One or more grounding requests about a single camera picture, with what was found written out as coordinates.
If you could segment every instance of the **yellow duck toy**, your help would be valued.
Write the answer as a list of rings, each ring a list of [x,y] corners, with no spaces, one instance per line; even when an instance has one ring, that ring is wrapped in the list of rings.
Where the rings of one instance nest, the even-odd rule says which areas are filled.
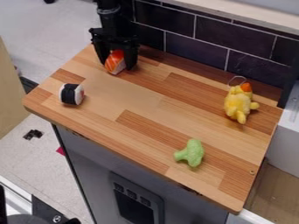
[[[253,90],[250,83],[231,87],[225,99],[226,115],[241,124],[245,124],[251,109],[257,109],[260,104],[252,102]]]

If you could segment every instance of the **white floor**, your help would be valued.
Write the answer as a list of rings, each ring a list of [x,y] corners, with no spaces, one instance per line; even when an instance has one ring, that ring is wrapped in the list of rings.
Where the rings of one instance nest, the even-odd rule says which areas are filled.
[[[91,0],[0,0],[0,36],[22,75],[40,83],[90,43],[88,29],[100,25],[95,10]],[[24,140],[31,129],[45,134]],[[50,123],[30,115],[0,140],[0,175],[69,218],[92,223],[58,147]]]

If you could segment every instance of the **orange beak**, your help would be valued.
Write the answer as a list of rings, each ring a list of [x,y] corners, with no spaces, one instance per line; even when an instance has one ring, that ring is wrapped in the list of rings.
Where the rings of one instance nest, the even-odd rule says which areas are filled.
[[[243,83],[240,87],[244,92],[253,92],[249,82]]]

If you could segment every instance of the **cardboard box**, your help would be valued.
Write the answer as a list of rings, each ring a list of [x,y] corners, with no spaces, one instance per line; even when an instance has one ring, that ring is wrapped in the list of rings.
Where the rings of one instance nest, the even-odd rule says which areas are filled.
[[[28,115],[22,105],[25,92],[0,37],[0,139]]]

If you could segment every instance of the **dark tile wall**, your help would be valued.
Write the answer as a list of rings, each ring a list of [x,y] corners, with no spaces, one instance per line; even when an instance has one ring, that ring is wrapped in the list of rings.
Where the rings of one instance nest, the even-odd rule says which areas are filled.
[[[173,33],[166,34],[166,49],[169,53],[196,60],[212,67],[222,69],[226,63],[227,49]]]
[[[299,36],[156,0],[122,1],[144,45],[279,88],[290,76]]]

